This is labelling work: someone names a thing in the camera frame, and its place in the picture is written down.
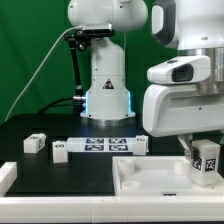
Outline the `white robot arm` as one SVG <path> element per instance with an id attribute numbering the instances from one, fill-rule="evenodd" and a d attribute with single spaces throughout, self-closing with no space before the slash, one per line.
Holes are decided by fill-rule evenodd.
<path id="1" fill-rule="evenodd" d="M 105 124 L 131 116 L 124 52 L 110 38 L 147 27 L 155 49 L 177 55 L 147 71 L 143 127 L 178 137 L 189 158 L 200 158 L 192 134 L 224 129 L 224 0 L 70 0 L 68 18 L 79 49 L 92 50 L 82 117 Z"/>

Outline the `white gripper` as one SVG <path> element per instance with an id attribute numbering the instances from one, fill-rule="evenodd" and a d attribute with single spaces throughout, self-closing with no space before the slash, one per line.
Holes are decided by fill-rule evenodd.
<path id="1" fill-rule="evenodd" d="M 224 95 L 199 95 L 196 84 L 150 85 L 143 100 L 143 127 L 154 137 L 179 135 L 187 160 L 192 159 L 188 135 L 224 130 Z"/>

